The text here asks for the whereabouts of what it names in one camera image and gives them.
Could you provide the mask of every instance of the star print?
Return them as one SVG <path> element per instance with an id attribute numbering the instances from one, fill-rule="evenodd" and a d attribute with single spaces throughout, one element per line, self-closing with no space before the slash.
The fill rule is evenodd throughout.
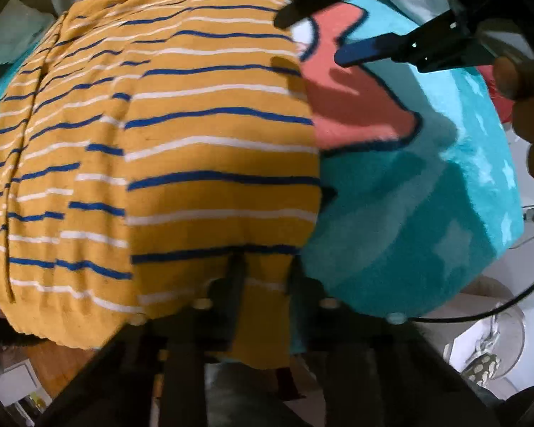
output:
<path id="1" fill-rule="evenodd" d="M 479 126 L 481 127 L 482 132 L 485 135 L 488 135 L 488 133 L 486 132 L 486 129 L 485 129 L 485 120 L 483 119 L 482 115 L 480 115 L 479 113 L 475 112 L 475 117 L 477 117 L 477 121 L 479 122 Z"/>
<path id="2" fill-rule="evenodd" d="M 473 164 L 475 164 L 479 170 L 479 184 L 484 186 L 488 183 L 494 183 L 493 175 L 493 166 L 488 162 L 485 152 L 479 148 L 475 157 L 472 159 Z"/>
<path id="3" fill-rule="evenodd" d="M 504 218 L 502 219 L 501 223 L 501 231 L 502 231 L 502 245 L 506 246 L 513 240 L 513 235 L 510 232 L 510 227 L 512 225 L 513 221 L 508 216 L 508 212 L 504 215 Z"/>
<path id="4" fill-rule="evenodd" d="M 481 86 L 471 75 L 465 75 L 465 80 L 473 89 L 474 94 L 478 94 L 479 96 L 482 95 Z"/>
<path id="5" fill-rule="evenodd" d="M 504 167 L 502 167 L 502 173 L 506 177 L 506 182 L 508 183 L 508 189 L 516 187 L 516 181 L 514 180 L 514 170 L 508 165 L 508 160 L 504 161 Z"/>
<path id="6" fill-rule="evenodd" d="M 447 279 L 456 268 L 467 268 L 469 246 L 473 234 L 463 229 L 457 220 L 451 220 L 442 239 L 433 247 L 433 252 L 444 263 L 443 275 Z"/>

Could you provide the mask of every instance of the yellow striped fabric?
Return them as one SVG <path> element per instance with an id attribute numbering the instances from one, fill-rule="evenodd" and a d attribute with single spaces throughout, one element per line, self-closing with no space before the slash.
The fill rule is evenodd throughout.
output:
<path id="1" fill-rule="evenodd" d="M 242 252 L 231 356 L 286 365 L 285 281 L 319 159 L 283 0 L 84 0 L 0 102 L 0 307 L 97 347 L 178 311 Z"/>

